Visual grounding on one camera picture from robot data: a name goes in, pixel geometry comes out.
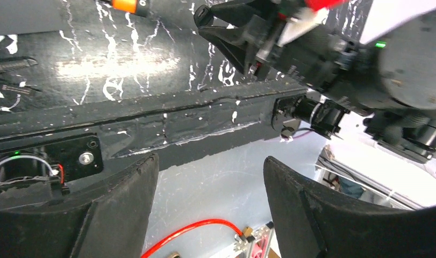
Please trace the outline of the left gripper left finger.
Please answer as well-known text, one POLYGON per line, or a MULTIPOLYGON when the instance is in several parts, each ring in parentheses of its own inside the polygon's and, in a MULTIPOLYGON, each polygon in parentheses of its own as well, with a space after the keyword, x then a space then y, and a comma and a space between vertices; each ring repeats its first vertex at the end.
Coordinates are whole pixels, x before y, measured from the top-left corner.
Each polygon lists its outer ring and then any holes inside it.
POLYGON ((0 257, 140 257, 159 157, 66 194, 54 181, 0 184, 0 257))

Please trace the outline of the black pliers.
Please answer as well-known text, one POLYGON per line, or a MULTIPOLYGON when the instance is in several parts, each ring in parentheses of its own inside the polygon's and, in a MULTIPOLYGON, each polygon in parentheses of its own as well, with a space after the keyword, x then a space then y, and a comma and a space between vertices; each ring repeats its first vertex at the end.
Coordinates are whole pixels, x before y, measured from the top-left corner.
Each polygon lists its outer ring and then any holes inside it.
POLYGON ((41 89, 26 85, 25 81, 16 79, 16 71, 38 65, 36 59, 29 56, 16 56, 0 59, 0 99, 4 93, 21 97, 33 97, 42 93, 41 89))

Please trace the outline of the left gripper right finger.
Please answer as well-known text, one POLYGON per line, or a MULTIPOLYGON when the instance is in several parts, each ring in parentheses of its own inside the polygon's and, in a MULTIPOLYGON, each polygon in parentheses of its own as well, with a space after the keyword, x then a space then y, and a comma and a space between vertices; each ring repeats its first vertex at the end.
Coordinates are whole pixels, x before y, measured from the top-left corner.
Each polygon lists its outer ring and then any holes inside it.
POLYGON ((263 176, 282 257, 436 257, 436 206, 409 211, 367 203, 272 156, 263 176))

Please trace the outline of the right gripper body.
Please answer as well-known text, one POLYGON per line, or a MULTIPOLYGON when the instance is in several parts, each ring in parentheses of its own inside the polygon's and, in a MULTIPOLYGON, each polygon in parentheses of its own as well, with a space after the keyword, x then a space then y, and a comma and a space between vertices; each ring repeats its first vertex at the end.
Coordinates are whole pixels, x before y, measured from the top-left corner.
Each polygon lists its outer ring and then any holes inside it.
POLYGON ((249 65, 255 77, 264 80, 275 69, 302 86, 324 91, 343 66, 345 38, 326 25, 315 24, 306 32, 296 28, 294 40, 280 46, 278 41, 288 26, 278 17, 253 16, 249 21, 249 65))

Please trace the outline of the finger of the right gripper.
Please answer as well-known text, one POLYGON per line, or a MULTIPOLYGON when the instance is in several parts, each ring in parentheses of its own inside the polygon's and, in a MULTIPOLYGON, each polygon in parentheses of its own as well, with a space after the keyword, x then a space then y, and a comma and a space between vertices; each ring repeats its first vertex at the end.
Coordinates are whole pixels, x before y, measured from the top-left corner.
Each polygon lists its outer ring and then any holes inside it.
POLYGON ((254 68, 254 75, 260 73, 261 63, 256 60, 261 47, 260 29, 249 25, 236 28, 201 26, 198 34, 218 48, 238 72, 246 75, 254 68))
POLYGON ((235 28, 271 28, 285 21, 277 1, 229 1, 209 7, 207 25, 215 19, 222 20, 235 28))

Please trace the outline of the black head key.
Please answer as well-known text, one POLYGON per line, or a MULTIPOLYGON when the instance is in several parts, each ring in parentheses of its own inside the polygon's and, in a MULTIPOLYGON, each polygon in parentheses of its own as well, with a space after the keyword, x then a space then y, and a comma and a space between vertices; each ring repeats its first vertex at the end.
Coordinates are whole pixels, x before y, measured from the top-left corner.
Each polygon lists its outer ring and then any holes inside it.
POLYGON ((201 5, 196 9, 193 19, 197 27, 212 26, 214 22, 214 15, 209 6, 201 5))

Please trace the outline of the orange and black padlock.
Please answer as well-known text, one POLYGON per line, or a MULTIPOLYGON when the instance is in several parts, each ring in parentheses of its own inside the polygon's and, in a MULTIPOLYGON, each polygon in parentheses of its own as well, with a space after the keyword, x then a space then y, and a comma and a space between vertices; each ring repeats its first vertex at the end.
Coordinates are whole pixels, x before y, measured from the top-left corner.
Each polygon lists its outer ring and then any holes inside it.
POLYGON ((112 8, 124 11, 139 17, 148 17, 150 15, 150 0, 100 0, 112 8))

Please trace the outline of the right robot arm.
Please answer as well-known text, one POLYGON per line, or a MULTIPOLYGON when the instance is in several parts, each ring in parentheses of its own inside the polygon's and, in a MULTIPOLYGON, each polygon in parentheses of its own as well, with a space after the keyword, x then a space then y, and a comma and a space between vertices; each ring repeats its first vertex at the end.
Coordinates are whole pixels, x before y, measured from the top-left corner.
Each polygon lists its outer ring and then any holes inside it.
POLYGON ((326 97, 283 97, 271 123, 298 119, 330 138, 344 115, 363 116, 365 133, 404 158, 436 158, 436 1, 383 1, 360 39, 323 24, 343 1, 231 1, 194 13, 201 37, 241 73, 271 69, 326 97))

